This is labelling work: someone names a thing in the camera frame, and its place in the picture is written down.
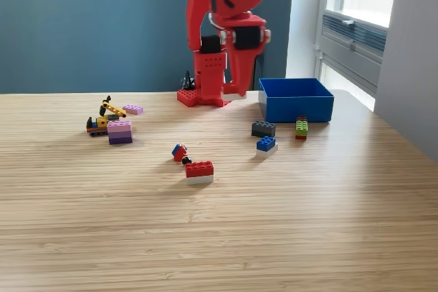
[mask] red robot arm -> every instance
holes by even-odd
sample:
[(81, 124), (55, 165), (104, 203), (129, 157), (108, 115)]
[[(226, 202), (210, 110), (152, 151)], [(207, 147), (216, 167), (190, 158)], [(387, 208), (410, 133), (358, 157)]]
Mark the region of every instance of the red robot arm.
[[(180, 101), (187, 106), (197, 103), (223, 106), (227, 101), (246, 96), (255, 57), (270, 41), (270, 31), (264, 26), (266, 21), (250, 12), (261, 1), (188, 0), (188, 43), (194, 52), (196, 90), (190, 94), (179, 92)], [(220, 38), (201, 37), (201, 24), (208, 10), (212, 24), (220, 30)], [(227, 53), (233, 78), (230, 83), (224, 83), (223, 77)]]

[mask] blue wall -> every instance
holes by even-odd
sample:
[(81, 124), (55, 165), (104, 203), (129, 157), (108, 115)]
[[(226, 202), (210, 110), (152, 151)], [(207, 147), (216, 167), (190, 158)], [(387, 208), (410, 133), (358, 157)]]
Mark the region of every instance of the blue wall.
[[(176, 90), (193, 68), (186, 2), (0, 0), (0, 93)], [(285, 74), (282, 3), (290, 8), (290, 0), (265, 0), (255, 10), (274, 36), (264, 76)]]

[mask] blue plastic bin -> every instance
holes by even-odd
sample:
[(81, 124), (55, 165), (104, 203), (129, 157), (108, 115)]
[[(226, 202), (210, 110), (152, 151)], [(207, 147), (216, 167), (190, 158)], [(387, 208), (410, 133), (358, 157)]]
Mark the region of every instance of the blue plastic bin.
[(318, 79), (260, 79), (259, 104), (265, 121), (308, 122), (331, 120), (335, 97)]

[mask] purple lego brick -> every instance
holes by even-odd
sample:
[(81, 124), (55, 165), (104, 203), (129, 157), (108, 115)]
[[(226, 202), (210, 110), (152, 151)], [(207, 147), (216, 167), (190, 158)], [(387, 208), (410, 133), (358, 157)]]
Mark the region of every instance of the purple lego brick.
[(132, 143), (132, 137), (126, 137), (126, 138), (110, 138), (109, 144), (110, 145), (117, 145), (117, 144), (130, 144)]
[(143, 107), (141, 106), (135, 106), (135, 105), (125, 105), (123, 109), (126, 111), (126, 113), (134, 114), (138, 116), (139, 114), (143, 113)]
[(108, 134), (121, 131), (131, 131), (131, 121), (109, 121), (107, 125)]
[(108, 133), (108, 137), (111, 140), (114, 138), (132, 138), (132, 131), (118, 131), (116, 133)]

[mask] cable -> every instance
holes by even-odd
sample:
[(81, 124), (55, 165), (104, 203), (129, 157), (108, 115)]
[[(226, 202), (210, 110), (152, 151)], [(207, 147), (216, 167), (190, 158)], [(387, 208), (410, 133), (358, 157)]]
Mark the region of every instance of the cable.
[(208, 13), (208, 19), (210, 20), (211, 25), (213, 25), (216, 29), (223, 31), (225, 30), (224, 27), (221, 27), (220, 25), (217, 25), (214, 21), (213, 21), (213, 14), (212, 13)]

